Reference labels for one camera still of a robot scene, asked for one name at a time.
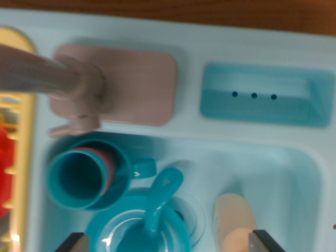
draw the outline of beige object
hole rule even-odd
[[[251,228],[238,228],[229,233],[222,244],[220,252],[248,252],[248,234]]]
[[[248,232],[246,230],[257,229],[257,223],[250,204],[243,197],[227,193],[220,196],[215,203],[215,219],[214,219],[214,233],[217,241],[218,248],[222,250],[222,244],[225,242],[225,246],[230,246],[234,241],[244,241],[244,244],[248,248]]]

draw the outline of drain hole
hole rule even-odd
[[[183,215],[181,214],[180,211],[175,210],[175,212],[177,213],[177,215],[181,218],[182,221],[184,221]]]

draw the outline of red toy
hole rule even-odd
[[[15,142],[7,138],[7,131],[0,127],[0,218],[9,209],[2,204],[8,201],[12,191],[12,175],[5,174],[5,169],[13,165]]]

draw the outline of sink basin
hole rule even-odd
[[[71,232],[84,232],[94,216],[93,212],[56,205],[47,195],[43,181],[47,164],[55,154],[75,141],[90,137],[114,141],[132,158],[156,159],[158,172],[169,166],[183,172],[185,180],[180,190],[192,194],[205,213],[205,232],[193,251],[216,251],[212,218],[214,202],[223,193],[245,197],[255,213],[258,228],[266,229],[286,251],[313,251],[322,179],[314,160],[303,152],[105,132],[52,140],[41,153],[45,158],[35,167],[41,172],[42,185],[37,207],[39,232],[34,232],[39,251],[54,251]],[[132,187],[149,187],[152,181],[152,178],[133,181]]]

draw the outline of cup handle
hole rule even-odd
[[[154,159],[132,160],[134,180],[146,179],[156,175],[156,161]]]

